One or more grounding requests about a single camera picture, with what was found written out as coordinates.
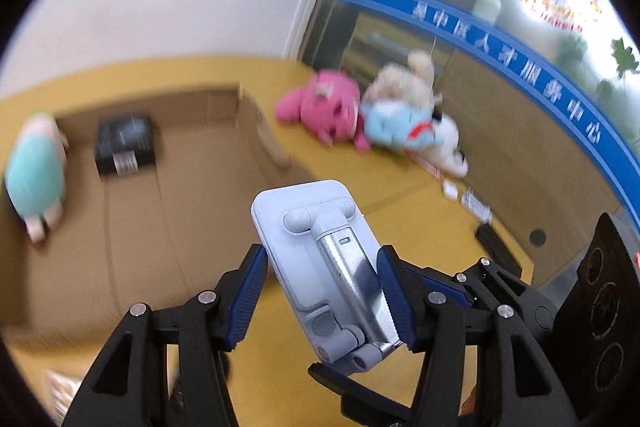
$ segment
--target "stuffed animal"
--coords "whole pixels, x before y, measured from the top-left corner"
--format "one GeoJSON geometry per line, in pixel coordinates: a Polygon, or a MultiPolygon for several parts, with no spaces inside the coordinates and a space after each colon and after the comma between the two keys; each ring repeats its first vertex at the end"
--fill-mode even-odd
{"type": "Polygon", "coordinates": [[[431,111],[442,101],[442,95],[434,96],[435,70],[431,55],[414,50],[407,57],[410,69],[400,64],[389,63],[367,87],[362,101],[373,104],[378,100],[402,100],[410,107],[431,111]]]}
{"type": "Polygon", "coordinates": [[[429,147],[420,151],[418,158],[426,160],[435,168],[449,173],[456,178],[464,178],[469,171],[469,165],[465,155],[458,151],[458,127],[451,118],[443,114],[433,117],[433,127],[436,133],[438,146],[429,147]]]}
{"type": "Polygon", "coordinates": [[[287,93],[276,106],[281,122],[301,121],[322,143],[352,140],[358,150],[371,148],[359,113],[358,84],[339,71],[324,70],[306,87],[287,93]]]}
{"type": "Polygon", "coordinates": [[[415,155],[427,147],[440,145],[435,134],[431,112],[409,107],[401,100],[379,100],[360,106],[367,138],[397,153],[415,155]]]}
{"type": "Polygon", "coordinates": [[[66,146],[55,119],[38,113],[22,127],[4,172],[9,198],[34,243],[45,238],[42,220],[54,230],[62,217],[66,146]]]}

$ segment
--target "blue banner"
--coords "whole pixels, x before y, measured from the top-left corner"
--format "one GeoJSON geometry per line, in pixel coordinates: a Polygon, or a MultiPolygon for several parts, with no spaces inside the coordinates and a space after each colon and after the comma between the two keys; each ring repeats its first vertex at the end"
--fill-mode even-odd
{"type": "Polygon", "coordinates": [[[544,58],[497,28],[438,0],[341,0],[436,35],[532,98],[580,144],[640,230],[640,167],[610,121],[544,58]]]}

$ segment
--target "beige plush toy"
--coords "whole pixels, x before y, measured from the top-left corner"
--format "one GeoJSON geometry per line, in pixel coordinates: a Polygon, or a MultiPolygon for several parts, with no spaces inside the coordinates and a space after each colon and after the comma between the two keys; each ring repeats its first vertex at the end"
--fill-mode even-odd
{"type": "Polygon", "coordinates": [[[393,62],[384,66],[362,101],[374,104],[380,100],[402,100],[410,107],[433,112],[442,95],[433,94],[435,72],[431,55],[414,50],[409,53],[407,65],[409,69],[393,62]]]}

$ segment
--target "small black box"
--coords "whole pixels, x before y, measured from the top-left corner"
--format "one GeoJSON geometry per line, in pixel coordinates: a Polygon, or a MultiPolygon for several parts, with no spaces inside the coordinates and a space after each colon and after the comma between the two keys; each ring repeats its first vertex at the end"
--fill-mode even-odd
{"type": "Polygon", "coordinates": [[[130,174],[156,164],[151,119],[128,116],[100,122],[95,143],[95,166],[103,175],[130,174]]]}

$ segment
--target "yellow table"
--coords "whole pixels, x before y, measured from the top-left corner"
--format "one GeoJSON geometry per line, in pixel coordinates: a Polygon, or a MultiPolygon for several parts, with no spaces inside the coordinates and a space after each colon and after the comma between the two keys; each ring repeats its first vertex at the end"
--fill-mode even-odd
{"type": "MultiPolygon", "coordinates": [[[[300,125],[282,126],[274,105],[289,89],[304,85],[312,71],[293,61],[249,57],[185,57],[141,60],[61,78],[0,102],[0,160],[34,110],[63,114],[118,98],[194,86],[240,84],[262,108],[274,137],[318,179],[347,186],[380,243],[396,247],[404,259],[453,274],[484,251],[474,238],[476,220],[442,196],[440,183],[407,158],[385,151],[362,154],[350,144],[327,148],[300,125]]],[[[494,227],[530,281],[533,265],[494,218],[494,227]]],[[[44,370],[84,373],[99,346],[27,351],[9,346],[27,382],[44,397],[44,370]]],[[[263,291],[247,339],[232,353],[230,392],[241,425],[351,425],[342,418],[338,397],[316,384],[307,367],[316,361],[277,284],[263,291]]],[[[474,357],[465,367],[465,390],[474,381],[474,357]]],[[[404,347],[357,380],[410,404],[422,357],[404,347]]]]}

